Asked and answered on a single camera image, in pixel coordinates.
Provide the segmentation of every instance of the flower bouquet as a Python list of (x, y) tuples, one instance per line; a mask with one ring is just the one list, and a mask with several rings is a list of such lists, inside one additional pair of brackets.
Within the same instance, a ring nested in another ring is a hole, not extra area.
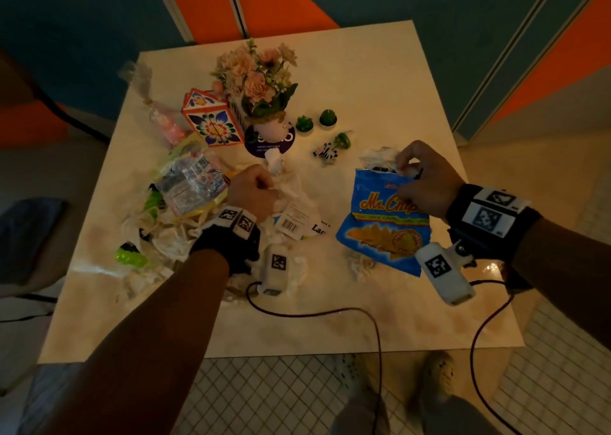
[(251, 38), (218, 58), (210, 73), (216, 78), (212, 89), (218, 94), (226, 90), (265, 141), (280, 142), (287, 134), (284, 110), (297, 89), (288, 71), (288, 65), (297, 66), (296, 58), (284, 43), (257, 51)]

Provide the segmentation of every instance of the table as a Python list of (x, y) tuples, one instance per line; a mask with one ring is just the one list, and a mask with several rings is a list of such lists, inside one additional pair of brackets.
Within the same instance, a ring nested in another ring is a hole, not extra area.
[[(425, 55), (412, 22), (261, 38), (261, 48), (285, 42), (295, 49), (299, 83), (287, 115), (313, 118), (333, 109), (334, 131), (318, 127), (297, 137), (285, 154), (301, 171), (304, 191), (337, 230), (349, 213), (355, 168), (365, 148), (402, 148), (422, 139), (465, 176)], [(180, 108), (192, 87), (208, 89), (216, 57), (236, 42), (190, 46), (141, 54), (153, 69), (152, 98)], [(323, 167), (311, 151), (343, 130), (354, 130), (354, 146), (334, 166)], [(229, 163), (257, 162), (242, 146), (216, 148)], [(150, 182), (165, 148), (149, 124), (133, 88), (127, 92), (104, 166), (74, 251), (63, 292), (40, 355), (40, 363), (84, 361), (138, 302), (127, 300), (113, 254), (122, 240), (119, 226), (134, 194)], [(432, 240), (449, 245), (446, 226), (432, 219)], [(293, 296), (259, 297), (264, 308), (305, 313), (345, 306), (369, 310), (378, 321), (383, 351), (468, 348), (482, 321), (506, 299), (498, 286), (458, 307), (445, 305), (430, 282), (380, 265), (375, 278), (357, 283), (333, 233), (294, 245), (309, 259), (309, 274)], [(481, 335), (482, 347), (522, 346), (508, 309)], [(347, 312), (311, 319), (267, 316), (246, 303), (222, 306), (207, 357), (265, 356), (376, 351), (373, 326)]]

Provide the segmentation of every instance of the shoe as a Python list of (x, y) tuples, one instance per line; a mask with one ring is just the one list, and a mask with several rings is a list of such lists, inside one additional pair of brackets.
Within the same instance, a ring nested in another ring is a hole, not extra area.
[(420, 405), (431, 411), (454, 394), (454, 360), (445, 351), (434, 351), (424, 364)]
[(371, 389), (367, 366), (361, 355), (354, 353), (336, 355), (335, 368), (339, 373), (341, 385), (351, 395)]

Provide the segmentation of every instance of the purple round coaster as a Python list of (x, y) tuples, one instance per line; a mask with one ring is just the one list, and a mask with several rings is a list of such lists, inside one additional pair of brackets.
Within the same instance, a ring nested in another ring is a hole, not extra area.
[(244, 142), (246, 150), (255, 157), (265, 158), (265, 151), (274, 147), (279, 148), (280, 153), (285, 153), (295, 142), (295, 128), (290, 127), (286, 137), (280, 142), (265, 142), (252, 125), (246, 129), (244, 137), (246, 138)]

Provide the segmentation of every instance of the wrist strap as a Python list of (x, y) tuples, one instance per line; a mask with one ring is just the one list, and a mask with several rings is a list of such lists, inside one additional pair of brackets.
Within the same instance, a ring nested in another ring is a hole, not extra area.
[(250, 274), (245, 260), (259, 259), (261, 231), (256, 218), (248, 210), (226, 205), (220, 213), (202, 227), (199, 239), (189, 254), (204, 249), (217, 251), (229, 265), (229, 276), (238, 273)]
[(513, 259), (517, 247), (541, 214), (529, 201), (504, 191), (463, 184), (446, 219), (451, 235), (462, 239), (477, 259)]

